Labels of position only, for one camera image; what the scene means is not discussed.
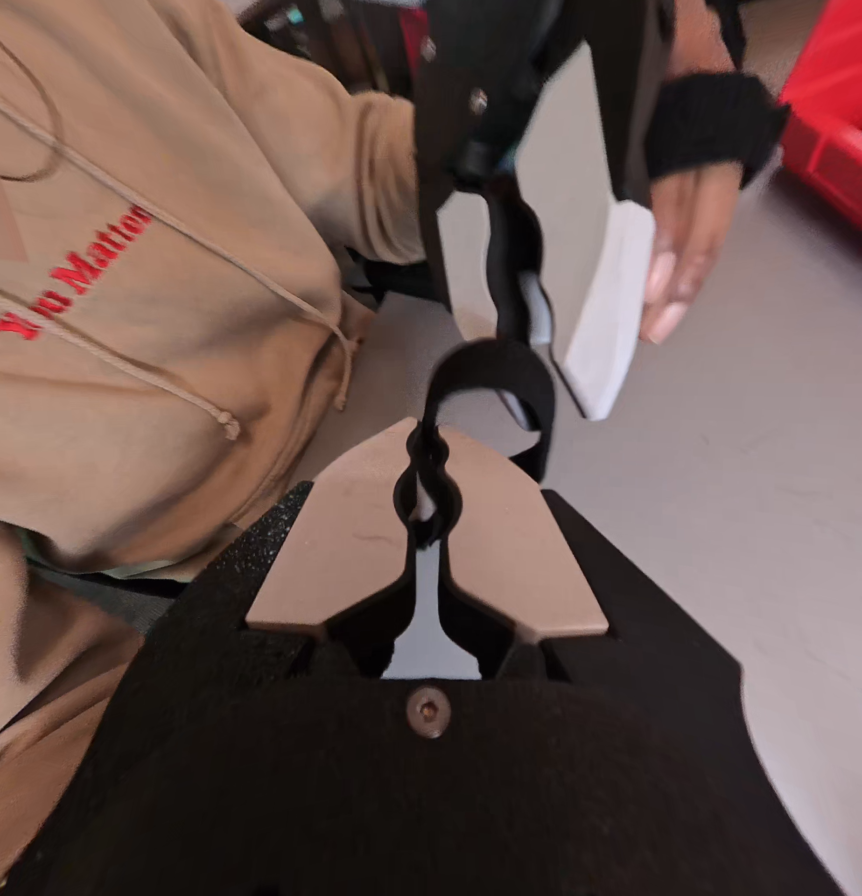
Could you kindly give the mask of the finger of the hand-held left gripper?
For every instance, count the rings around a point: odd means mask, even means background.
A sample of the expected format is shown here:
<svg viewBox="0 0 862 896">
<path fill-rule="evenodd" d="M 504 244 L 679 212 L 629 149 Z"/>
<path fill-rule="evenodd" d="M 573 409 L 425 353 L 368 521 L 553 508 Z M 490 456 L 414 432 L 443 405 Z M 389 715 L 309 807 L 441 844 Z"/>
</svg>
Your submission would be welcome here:
<svg viewBox="0 0 862 896">
<path fill-rule="evenodd" d="M 481 193 L 454 193 L 437 213 L 449 308 L 468 342 L 501 338 L 549 343 L 540 282 L 542 231 L 515 175 L 495 175 Z"/>
<path fill-rule="evenodd" d="M 655 220 L 614 194 L 585 42 L 543 89 L 518 148 L 518 183 L 541 231 L 551 361 L 582 415 L 605 420 L 636 351 Z"/>
</svg>

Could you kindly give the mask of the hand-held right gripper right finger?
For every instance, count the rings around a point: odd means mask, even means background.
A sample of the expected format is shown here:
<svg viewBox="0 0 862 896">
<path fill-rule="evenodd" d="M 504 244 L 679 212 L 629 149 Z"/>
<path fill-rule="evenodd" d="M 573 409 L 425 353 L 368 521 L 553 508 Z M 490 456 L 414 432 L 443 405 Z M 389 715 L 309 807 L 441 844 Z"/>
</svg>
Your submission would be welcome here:
<svg viewBox="0 0 862 896">
<path fill-rule="evenodd" d="M 454 427 L 440 428 L 459 510 L 442 540 L 440 609 L 451 598 L 520 639 L 604 635 L 608 621 L 537 482 Z"/>
</svg>

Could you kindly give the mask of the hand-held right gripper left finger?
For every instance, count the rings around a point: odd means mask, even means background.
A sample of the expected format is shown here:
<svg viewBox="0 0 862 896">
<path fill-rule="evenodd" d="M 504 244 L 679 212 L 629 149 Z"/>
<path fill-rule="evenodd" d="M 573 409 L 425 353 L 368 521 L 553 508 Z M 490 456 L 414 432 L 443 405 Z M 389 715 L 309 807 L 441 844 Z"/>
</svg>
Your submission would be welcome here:
<svg viewBox="0 0 862 896">
<path fill-rule="evenodd" d="M 406 569 L 408 529 L 394 503 L 410 463 L 405 418 L 358 443 L 313 481 L 249 609 L 256 630 L 318 634 Z"/>
</svg>

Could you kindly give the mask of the red plastic bin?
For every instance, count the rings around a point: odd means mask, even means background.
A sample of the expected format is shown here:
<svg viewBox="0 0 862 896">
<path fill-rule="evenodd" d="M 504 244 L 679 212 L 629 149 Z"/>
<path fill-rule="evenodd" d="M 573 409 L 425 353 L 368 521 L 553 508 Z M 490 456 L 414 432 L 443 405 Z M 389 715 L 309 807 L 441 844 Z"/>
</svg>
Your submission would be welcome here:
<svg viewBox="0 0 862 896">
<path fill-rule="evenodd" d="M 780 93 L 783 165 L 862 232 L 862 1 L 829 1 Z"/>
</svg>

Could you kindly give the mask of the person's left forearm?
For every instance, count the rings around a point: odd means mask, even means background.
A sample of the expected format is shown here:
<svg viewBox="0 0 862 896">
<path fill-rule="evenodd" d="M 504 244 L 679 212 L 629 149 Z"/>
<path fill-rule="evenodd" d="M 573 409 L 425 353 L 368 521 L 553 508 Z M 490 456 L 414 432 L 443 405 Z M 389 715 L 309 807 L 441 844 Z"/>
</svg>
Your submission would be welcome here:
<svg viewBox="0 0 862 896">
<path fill-rule="evenodd" d="M 425 261 L 413 103 L 327 87 L 310 91 L 303 111 L 285 180 L 313 227 L 373 261 Z"/>
</svg>

